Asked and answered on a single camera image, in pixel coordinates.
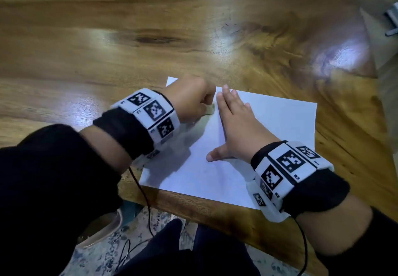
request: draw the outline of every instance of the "sheet of paper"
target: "sheet of paper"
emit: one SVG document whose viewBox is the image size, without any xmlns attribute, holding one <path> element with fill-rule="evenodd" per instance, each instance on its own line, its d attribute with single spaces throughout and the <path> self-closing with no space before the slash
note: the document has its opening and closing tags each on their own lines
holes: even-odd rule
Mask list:
<svg viewBox="0 0 398 276">
<path fill-rule="evenodd" d="M 169 77 L 167 85 L 175 80 Z M 256 118 L 278 138 L 300 141 L 314 149 L 316 103 L 238 93 L 244 103 L 250 103 Z M 202 117 L 192 128 L 181 129 L 170 149 L 161 152 L 143 169 L 140 184 L 256 208 L 246 190 L 246 181 L 254 178 L 249 164 L 237 159 L 206 161 L 209 151 L 225 143 L 217 105 L 213 115 Z"/>
</svg>

